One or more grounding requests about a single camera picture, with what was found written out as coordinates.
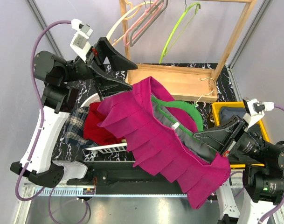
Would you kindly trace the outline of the red dress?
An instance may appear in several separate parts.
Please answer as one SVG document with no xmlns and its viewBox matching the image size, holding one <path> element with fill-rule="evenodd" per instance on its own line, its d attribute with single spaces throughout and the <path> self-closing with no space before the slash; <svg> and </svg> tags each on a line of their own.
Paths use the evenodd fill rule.
<svg viewBox="0 0 284 224">
<path fill-rule="evenodd" d="M 94 102 L 89 105 L 89 111 L 83 129 L 84 139 L 92 140 L 101 146 L 123 143 L 125 138 L 116 138 L 105 128 L 98 126 L 98 124 L 106 118 L 105 115 L 97 110 L 100 104 L 101 102 Z"/>
</svg>

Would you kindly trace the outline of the green hanger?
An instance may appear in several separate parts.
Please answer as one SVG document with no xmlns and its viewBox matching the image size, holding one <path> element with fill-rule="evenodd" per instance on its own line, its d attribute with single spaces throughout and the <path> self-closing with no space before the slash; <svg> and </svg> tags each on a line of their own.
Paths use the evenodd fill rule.
<svg viewBox="0 0 284 224">
<path fill-rule="evenodd" d="M 212 91 L 210 93 L 201 95 L 193 105 L 191 105 L 191 104 L 189 104 L 189 103 L 187 103 L 185 101 L 179 101 L 179 100 L 163 101 L 163 100 L 160 100 L 160 99 L 156 98 L 155 96 L 151 97 L 151 101 L 153 103 L 157 104 L 158 111 L 163 116 L 165 116 L 168 120 L 170 120 L 173 123 L 173 129 L 178 127 L 184 133 L 186 133 L 188 136 L 190 136 L 192 138 L 194 138 L 193 137 L 193 133 L 189 129 L 187 129 L 184 125 L 182 125 L 179 121 L 175 121 L 175 119 L 171 115 L 167 114 L 162 109 L 162 107 L 165 107 L 165 108 L 176 108 L 176 109 L 181 109 L 181 110 L 185 111 L 194 120 L 194 122 L 196 124 L 196 127 L 197 127 L 197 131 L 198 132 L 203 132 L 204 131 L 203 118 L 202 118 L 202 115 L 200 114 L 200 112 L 197 110 L 198 102 L 204 96 L 208 96 L 208 95 L 212 94 L 214 92 L 215 88 L 216 88 L 216 81 L 213 78 L 210 78 L 210 77 L 200 78 L 201 81 L 204 81 L 206 79 L 210 79 L 210 80 L 213 81 L 214 86 L 212 88 Z"/>
</svg>

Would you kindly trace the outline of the white plastic laundry basket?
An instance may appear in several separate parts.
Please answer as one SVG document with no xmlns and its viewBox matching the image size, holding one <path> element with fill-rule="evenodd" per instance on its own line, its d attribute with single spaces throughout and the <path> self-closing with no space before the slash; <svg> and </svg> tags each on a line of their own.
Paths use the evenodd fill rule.
<svg viewBox="0 0 284 224">
<path fill-rule="evenodd" d="M 99 102 L 100 97 L 97 93 L 89 96 L 82 104 L 81 107 L 88 107 L 91 103 Z M 100 152 L 102 154 L 108 154 L 108 153 L 118 153 L 126 151 L 127 143 L 119 143 L 119 144 L 112 144 L 112 145 L 106 145 L 106 146 L 97 146 L 97 147 L 90 147 L 86 148 L 85 150 L 88 151 L 96 151 Z"/>
</svg>

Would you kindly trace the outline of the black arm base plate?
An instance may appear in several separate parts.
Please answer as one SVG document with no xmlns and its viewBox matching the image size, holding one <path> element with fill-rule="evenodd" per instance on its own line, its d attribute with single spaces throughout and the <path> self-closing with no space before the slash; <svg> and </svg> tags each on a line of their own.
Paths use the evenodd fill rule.
<svg viewBox="0 0 284 224">
<path fill-rule="evenodd" d="M 133 167 L 132 161 L 90 161 L 86 165 L 86 176 L 67 180 L 67 185 L 88 188 L 95 184 L 96 196 L 186 197 L 177 182 Z"/>
</svg>

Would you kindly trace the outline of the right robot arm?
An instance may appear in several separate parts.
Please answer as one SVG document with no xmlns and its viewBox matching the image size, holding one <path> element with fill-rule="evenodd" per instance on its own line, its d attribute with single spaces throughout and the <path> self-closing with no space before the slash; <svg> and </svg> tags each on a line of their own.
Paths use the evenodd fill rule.
<svg viewBox="0 0 284 224">
<path fill-rule="evenodd" d="M 237 224 L 261 224 L 284 203 L 284 141 L 269 143 L 250 130 L 262 115 L 234 115 L 228 122 L 193 134 L 223 157 L 247 156 L 261 165 L 246 165 L 242 175 L 245 188 L 242 212 Z"/>
</svg>

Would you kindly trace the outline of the navy plaid skirt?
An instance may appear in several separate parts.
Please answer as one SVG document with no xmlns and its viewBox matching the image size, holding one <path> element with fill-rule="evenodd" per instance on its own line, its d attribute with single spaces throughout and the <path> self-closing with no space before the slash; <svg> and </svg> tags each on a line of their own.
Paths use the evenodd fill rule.
<svg viewBox="0 0 284 224">
<path fill-rule="evenodd" d="M 66 144 L 72 144 L 80 149 L 99 146 L 94 141 L 83 137 L 84 124 L 88 117 L 88 112 L 88 107 L 80 107 L 70 113 L 64 124 L 64 139 Z"/>
</svg>

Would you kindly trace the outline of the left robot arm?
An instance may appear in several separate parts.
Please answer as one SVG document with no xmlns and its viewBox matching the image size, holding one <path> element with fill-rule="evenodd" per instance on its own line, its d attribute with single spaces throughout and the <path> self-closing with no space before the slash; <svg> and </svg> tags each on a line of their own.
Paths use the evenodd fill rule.
<svg viewBox="0 0 284 224">
<path fill-rule="evenodd" d="M 113 71 L 137 69 L 137 65 L 117 52 L 106 37 L 90 45 L 87 38 L 74 37 L 70 43 L 76 52 L 74 60 L 67 61 L 42 51 L 34 57 L 34 78 L 45 83 L 38 97 L 41 110 L 29 147 L 20 161 L 11 164 L 11 171 L 41 187 L 54 188 L 60 181 L 77 179 L 90 184 L 93 173 L 79 161 L 54 162 L 51 160 L 62 126 L 73 110 L 79 90 L 69 85 L 73 81 L 92 81 L 100 100 L 132 86 L 106 73 L 108 60 Z"/>
</svg>

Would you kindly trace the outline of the magenta dress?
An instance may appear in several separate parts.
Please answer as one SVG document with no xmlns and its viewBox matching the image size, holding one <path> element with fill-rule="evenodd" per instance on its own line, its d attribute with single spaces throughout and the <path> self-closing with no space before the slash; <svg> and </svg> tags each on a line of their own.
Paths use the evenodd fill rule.
<svg viewBox="0 0 284 224">
<path fill-rule="evenodd" d="M 197 131 L 185 111 L 166 108 L 165 112 L 172 116 L 168 120 L 152 97 L 173 101 L 162 84 L 148 77 L 134 84 L 131 91 L 104 99 L 97 109 L 105 116 L 99 126 L 117 138 L 126 139 L 127 151 L 135 159 L 134 166 L 177 182 L 191 207 L 198 209 L 228 179 L 229 161 L 173 127 L 178 122 L 191 132 Z"/>
</svg>

